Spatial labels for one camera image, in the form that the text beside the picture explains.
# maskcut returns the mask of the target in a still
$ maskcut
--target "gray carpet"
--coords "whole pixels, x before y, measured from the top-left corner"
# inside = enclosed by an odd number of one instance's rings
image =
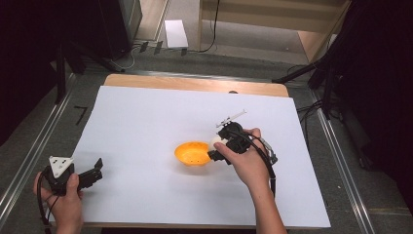
[[[282,77],[291,67],[291,64],[286,63],[193,53],[182,57],[180,51],[169,50],[162,50],[159,54],[154,55],[152,48],[144,53],[136,51],[135,59],[134,67],[128,69],[127,73],[149,70],[246,77],[251,78],[251,80],[269,81],[272,78]],[[123,58],[117,62],[128,66],[131,64],[131,58]],[[1,233],[43,232],[36,200],[31,191],[32,181],[35,173],[42,171],[48,165],[49,156],[69,157],[76,147],[93,109],[97,90],[109,74],[98,64],[87,62],[87,65],[85,74],[77,75],[71,99]],[[298,82],[287,85],[289,95],[294,98],[297,107],[312,104],[310,91],[303,85],[306,79],[308,79],[308,75],[300,77]],[[21,123],[9,141],[0,147],[0,160],[2,162],[0,169],[3,173],[0,180],[1,192],[11,182],[22,159],[30,149],[31,143],[41,130],[53,108],[55,95],[56,92],[51,91],[30,116]],[[88,107],[86,116],[79,125],[76,123],[82,113],[80,109],[74,108],[75,105]],[[308,121],[310,155],[332,227],[321,230],[291,230],[289,233],[360,233],[353,208],[319,123],[319,117],[315,114]],[[394,182],[380,172],[372,173],[361,169],[357,161],[357,152],[346,129],[339,121],[333,120],[333,124],[360,193],[370,210],[376,233],[413,233],[412,216],[406,210]],[[86,227],[82,233],[100,233],[100,228]]]

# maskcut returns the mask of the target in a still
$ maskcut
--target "white paper sheet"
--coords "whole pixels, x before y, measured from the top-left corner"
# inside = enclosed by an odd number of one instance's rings
[[[209,142],[216,123],[260,128],[279,161],[277,204],[287,227],[329,227],[292,98],[101,87],[74,152],[76,171],[103,160],[103,179],[85,189],[93,223],[255,225],[249,193],[232,166],[186,167],[180,143]]]
[[[169,48],[188,48],[188,39],[181,19],[165,20],[165,30]]]

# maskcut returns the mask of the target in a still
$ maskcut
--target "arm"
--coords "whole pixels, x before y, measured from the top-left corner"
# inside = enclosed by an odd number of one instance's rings
[[[259,129],[245,131],[261,137]],[[255,139],[254,143],[265,151],[259,140]],[[219,142],[214,147],[234,165],[238,176],[247,186],[255,207],[257,233],[286,233],[268,183],[267,168],[255,148],[251,146],[246,153],[237,154]]]
[[[33,185],[33,192],[36,195],[39,176],[40,173],[37,174]],[[67,181],[66,195],[58,197],[52,208],[52,214],[56,219],[56,234],[77,234],[82,229],[82,193],[77,191],[78,185],[78,175],[72,174]],[[57,199],[57,196],[53,195],[52,191],[43,187],[41,188],[41,197],[43,201],[48,203],[49,208]]]

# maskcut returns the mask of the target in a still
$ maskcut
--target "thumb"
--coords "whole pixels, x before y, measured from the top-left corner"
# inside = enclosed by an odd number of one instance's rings
[[[77,187],[79,186],[79,176],[77,174],[72,174],[66,184],[66,196],[68,197],[78,197]]]
[[[232,151],[227,145],[217,142],[213,145],[216,150],[222,154],[226,159],[228,159],[232,164],[234,164],[234,160],[237,158],[237,154]]]

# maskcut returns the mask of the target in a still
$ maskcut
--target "white card on floor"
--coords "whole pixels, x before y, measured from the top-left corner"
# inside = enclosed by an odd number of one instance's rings
[[[182,20],[165,20],[169,48],[188,48],[188,39]]]

